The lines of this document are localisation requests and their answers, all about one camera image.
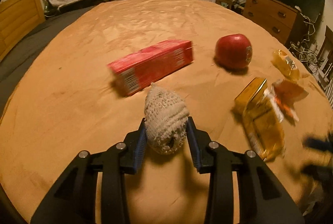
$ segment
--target red carton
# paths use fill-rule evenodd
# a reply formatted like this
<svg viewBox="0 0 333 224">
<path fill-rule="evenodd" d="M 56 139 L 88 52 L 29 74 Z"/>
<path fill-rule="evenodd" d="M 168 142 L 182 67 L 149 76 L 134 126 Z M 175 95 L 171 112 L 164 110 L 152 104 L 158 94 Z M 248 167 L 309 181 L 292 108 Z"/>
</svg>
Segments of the red carton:
<svg viewBox="0 0 333 224">
<path fill-rule="evenodd" d="M 192 42 L 166 40 L 108 64 L 117 87 L 132 95 L 193 61 Z"/>
</svg>

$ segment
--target white mesh cloth ball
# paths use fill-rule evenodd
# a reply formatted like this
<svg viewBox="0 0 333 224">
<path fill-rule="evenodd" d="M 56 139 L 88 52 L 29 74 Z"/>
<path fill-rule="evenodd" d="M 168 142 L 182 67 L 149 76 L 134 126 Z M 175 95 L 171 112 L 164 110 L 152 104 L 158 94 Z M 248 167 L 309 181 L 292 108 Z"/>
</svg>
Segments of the white mesh cloth ball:
<svg viewBox="0 0 333 224">
<path fill-rule="evenodd" d="M 179 95 L 152 83 L 144 105 L 148 144 L 159 154 L 172 154 L 186 138 L 189 111 Z"/>
</svg>

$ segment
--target red apple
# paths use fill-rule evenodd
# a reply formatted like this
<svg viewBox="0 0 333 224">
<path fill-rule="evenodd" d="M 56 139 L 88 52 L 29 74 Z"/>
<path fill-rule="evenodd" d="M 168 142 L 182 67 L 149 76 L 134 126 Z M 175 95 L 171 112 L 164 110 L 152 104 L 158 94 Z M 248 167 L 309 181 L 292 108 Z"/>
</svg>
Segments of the red apple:
<svg viewBox="0 0 333 224">
<path fill-rule="evenodd" d="M 216 42 L 215 59 L 227 69 L 246 68 L 252 59 L 251 42 L 240 33 L 221 37 Z"/>
</svg>

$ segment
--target silver screw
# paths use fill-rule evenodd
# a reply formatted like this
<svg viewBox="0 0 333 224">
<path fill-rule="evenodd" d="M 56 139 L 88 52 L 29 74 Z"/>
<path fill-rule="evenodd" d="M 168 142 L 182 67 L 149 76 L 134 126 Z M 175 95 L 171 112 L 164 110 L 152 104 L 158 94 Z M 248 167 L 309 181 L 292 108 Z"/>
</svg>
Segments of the silver screw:
<svg viewBox="0 0 333 224">
<path fill-rule="evenodd" d="M 120 142 L 120 143 L 118 143 L 118 144 L 116 145 L 116 148 L 117 148 L 118 150 L 124 150 L 125 147 L 126 147 L 126 144 L 123 143 L 123 142 Z"/>
<path fill-rule="evenodd" d="M 219 144 L 215 141 L 211 141 L 209 143 L 209 147 L 212 148 L 212 149 L 216 149 L 218 146 L 219 146 Z"/>
<path fill-rule="evenodd" d="M 87 151 L 81 151 L 79 152 L 79 158 L 86 158 L 88 156 L 88 152 Z"/>
<path fill-rule="evenodd" d="M 257 154 L 255 153 L 255 151 L 251 151 L 251 150 L 249 150 L 249 151 L 247 151 L 247 153 L 246 153 L 249 157 L 255 157 Z"/>
</svg>

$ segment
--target yellow transparent package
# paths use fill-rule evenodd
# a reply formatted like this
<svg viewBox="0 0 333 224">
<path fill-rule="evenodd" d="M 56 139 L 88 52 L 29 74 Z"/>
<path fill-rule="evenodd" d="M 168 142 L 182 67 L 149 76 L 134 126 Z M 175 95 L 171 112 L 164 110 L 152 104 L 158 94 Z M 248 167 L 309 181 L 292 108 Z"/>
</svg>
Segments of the yellow transparent package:
<svg viewBox="0 0 333 224">
<path fill-rule="evenodd" d="M 282 50 L 273 52 L 272 64 L 280 70 L 280 72 L 291 80 L 298 80 L 300 77 L 299 69 L 295 62 Z"/>
<path fill-rule="evenodd" d="M 252 149 L 263 160 L 272 161 L 284 149 L 284 132 L 271 102 L 264 97 L 266 88 L 266 79 L 252 80 L 236 97 L 235 110 L 242 115 L 245 134 Z"/>
</svg>

